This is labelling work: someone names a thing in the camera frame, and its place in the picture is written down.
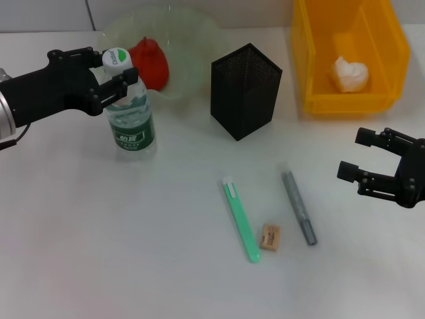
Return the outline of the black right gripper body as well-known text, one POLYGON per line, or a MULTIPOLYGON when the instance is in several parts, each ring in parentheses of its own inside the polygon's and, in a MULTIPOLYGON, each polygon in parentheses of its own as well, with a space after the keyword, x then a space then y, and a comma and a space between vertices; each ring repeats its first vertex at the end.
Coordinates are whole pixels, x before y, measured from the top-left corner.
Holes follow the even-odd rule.
POLYGON ((404 208, 413 208, 424 200, 424 139, 417 139, 401 157, 396 176, 400 193, 396 202, 404 208))

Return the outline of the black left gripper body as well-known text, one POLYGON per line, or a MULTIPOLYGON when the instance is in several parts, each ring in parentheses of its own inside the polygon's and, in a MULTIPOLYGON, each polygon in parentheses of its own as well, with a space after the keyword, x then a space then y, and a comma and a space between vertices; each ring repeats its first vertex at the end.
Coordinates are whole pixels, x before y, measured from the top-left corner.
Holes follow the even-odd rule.
POLYGON ((91 69, 48 62, 40 70, 2 82, 1 101, 7 103, 16 127, 64 110, 89 115, 87 93, 99 85, 91 69))

